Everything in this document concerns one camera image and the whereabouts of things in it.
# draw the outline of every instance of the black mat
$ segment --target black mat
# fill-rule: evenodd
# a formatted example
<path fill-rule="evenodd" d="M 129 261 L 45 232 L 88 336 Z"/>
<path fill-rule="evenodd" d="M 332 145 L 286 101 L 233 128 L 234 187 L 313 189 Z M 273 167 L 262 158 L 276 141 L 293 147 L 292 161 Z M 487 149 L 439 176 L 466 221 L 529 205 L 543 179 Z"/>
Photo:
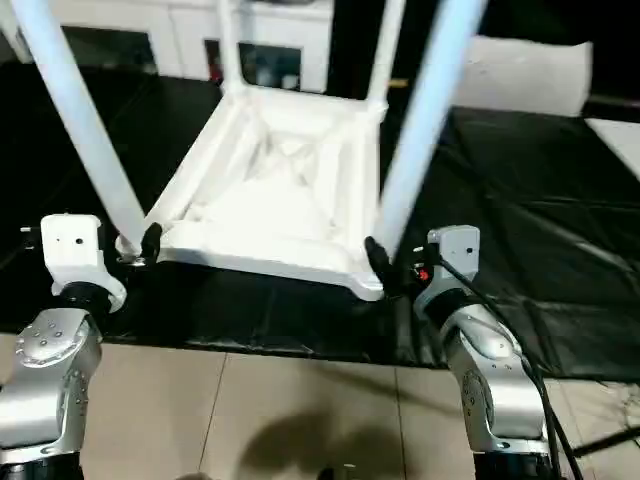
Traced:
<path fill-rule="evenodd" d="M 219 93 L 196 81 L 85 76 L 148 210 Z M 0 330 L 15 332 L 44 305 L 50 280 L 40 255 L 20 251 L 14 232 L 45 213 L 106 217 L 35 69 L 3 66 L 0 88 Z M 382 128 L 383 173 L 401 117 L 392 105 Z M 430 228 L 480 227 L 477 284 L 548 374 L 637 381 L 639 186 L 581 120 L 454 109 L 401 251 Z M 407 318 L 397 305 L 361 302 L 339 287 L 165 263 L 130 287 L 105 333 L 113 342 L 437 365 L 429 354 L 421 362 L 407 354 L 397 334 Z"/>

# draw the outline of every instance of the black cable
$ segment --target black cable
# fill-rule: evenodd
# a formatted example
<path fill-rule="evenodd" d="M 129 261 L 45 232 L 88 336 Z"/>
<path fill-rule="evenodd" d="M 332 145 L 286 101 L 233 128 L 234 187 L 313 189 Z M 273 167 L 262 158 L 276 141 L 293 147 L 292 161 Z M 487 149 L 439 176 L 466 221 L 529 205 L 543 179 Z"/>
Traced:
<path fill-rule="evenodd" d="M 560 455 L 558 451 L 558 444 L 556 441 L 556 433 L 558 434 L 558 438 L 560 439 L 560 443 L 562 444 L 562 449 L 567 456 L 569 461 L 569 466 L 571 467 L 571 471 L 575 480 L 583 480 L 582 472 L 580 471 L 580 466 L 573 454 L 573 450 L 569 441 L 567 440 L 567 436 L 562 428 L 562 425 L 559 421 L 557 421 L 557 416 L 553 411 L 553 407 L 551 406 L 551 402 L 549 401 L 549 395 L 547 393 L 547 388 L 544 384 L 544 380 L 542 377 L 542 373 L 540 371 L 539 364 L 541 363 L 537 356 L 527 347 L 527 344 L 519 338 L 515 328 L 510 324 L 509 320 L 506 316 L 500 311 L 500 307 L 498 307 L 497 303 L 481 292 L 478 288 L 476 288 L 473 283 L 469 281 L 464 275 L 462 275 L 458 270 L 456 270 L 453 265 L 447 262 L 442 256 L 439 256 L 438 262 L 442 265 L 451 275 L 453 275 L 460 283 L 462 283 L 466 288 L 468 288 L 474 295 L 476 295 L 485 306 L 491 310 L 491 312 L 507 327 L 511 334 L 514 336 L 516 341 L 520 344 L 520 348 L 522 348 L 522 352 L 524 354 L 525 359 L 529 359 L 528 367 L 530 370 L 529 375 L 532 377 L 533 382 L 538 387 L 540 391 L 540 397 L 542 398 L 542 406 L 544 409 L 545 421 L 547 424 L 547 431 L 549 437 L 549 456 L 551 457 L 551 467 L 553 469 L 553 474 L 556 479 L 562 479 L 562 472 L 560 470 Z"/>

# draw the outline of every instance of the white cabinet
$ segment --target white cabinet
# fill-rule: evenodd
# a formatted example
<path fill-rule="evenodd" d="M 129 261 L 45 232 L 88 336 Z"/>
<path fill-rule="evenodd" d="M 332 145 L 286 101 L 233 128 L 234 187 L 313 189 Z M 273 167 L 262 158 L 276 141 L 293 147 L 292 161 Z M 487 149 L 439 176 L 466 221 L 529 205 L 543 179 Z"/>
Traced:
<path fill-rule="evenodd" d="M 183 76 L 169 8 L 105 0 L 52 0 L 54 15 L 64 26 L 143 32 L 148 35 L 160 75 Z"/>
<path fill-rule="evenodd" d="M 300 87 L 322 92 L 326 88 L 331 43 L 332 7 L 320 2 L 315 8 L 276 7 L 251 4 L 235 11 L 239 40 L 242 43 L 284 47 L 300 51 Z M 188 78 L 207 79 L 211 75 L 206 40 L 220 37 L 215 9 L 171 10 L 182 57 L 184 74 Z"/>
<path fill-rule="evenodd" d="M 55 15 L 65 26 L 146 33 L 160 75 L 200 80 L 212 76 L 214 66 L 207 53 L 207 41 L 219 39 L 216 0 L 51 1 Z M 235 9 L 239 40 L 247 48 L 256 47 L 252 50 L 253 60 L 267 52 L 271 59 L 282 55 L 284 60 L 278 60 L 280 64 L 290 64 L 293 56 L 298 72 L 281 74 L 287 77 L 281 83 L 291 84 L 291 78 L 297 76 L 302 90 L 323 92 L 329 66 L 333 1 L 274 5 L 241 0 Z"/>

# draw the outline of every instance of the tile floor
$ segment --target tile floor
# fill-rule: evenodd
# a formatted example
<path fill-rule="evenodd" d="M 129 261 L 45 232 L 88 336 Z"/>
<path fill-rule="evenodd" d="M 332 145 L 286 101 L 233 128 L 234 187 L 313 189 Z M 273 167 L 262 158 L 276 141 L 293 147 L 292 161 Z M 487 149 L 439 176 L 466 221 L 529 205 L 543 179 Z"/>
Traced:
<path fill-rule="evenodd" d="M 13 339 L 0 336 L 0 376 Z M 573 444 L 621 428 L 621 387 L 549 381 Z M 472 479 L 447 372 L 106 345 L 91 384 L 88 480 L 313 479 L 355 463 L 363 480 Z M 582 461 L 585 478 L 640 470 L 630 443 Z"/>

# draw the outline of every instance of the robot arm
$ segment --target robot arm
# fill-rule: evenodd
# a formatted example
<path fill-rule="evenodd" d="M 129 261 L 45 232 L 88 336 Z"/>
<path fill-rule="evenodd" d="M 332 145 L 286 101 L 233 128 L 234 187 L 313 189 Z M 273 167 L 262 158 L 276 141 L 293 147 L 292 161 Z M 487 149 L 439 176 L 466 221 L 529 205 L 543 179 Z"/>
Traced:
<path fill-rule="evenodd" d="M 0 463 L 5 478 L 82 478 L 89 381 L 101 358 L 96 320 L 118 309 L 124 286 L 106 270 L 100 222 L 51 215 L 41 222 L 54 307 L 17 337 L 14 369 L 0 391 Z"/>
<path fill-rule="evenodd" d="M 423 290 L 413 309 L 439 332 L 460 386 L 477 478 L 551 478 L 541 393 L 513 334 L 443 266 L 469 282 L 478 271 L 480 232 L 468 226 L 429 233 L 426 247 L 439 262 L 415 265 Z M 431 273 L 423 270 L 433 265 Z"/>

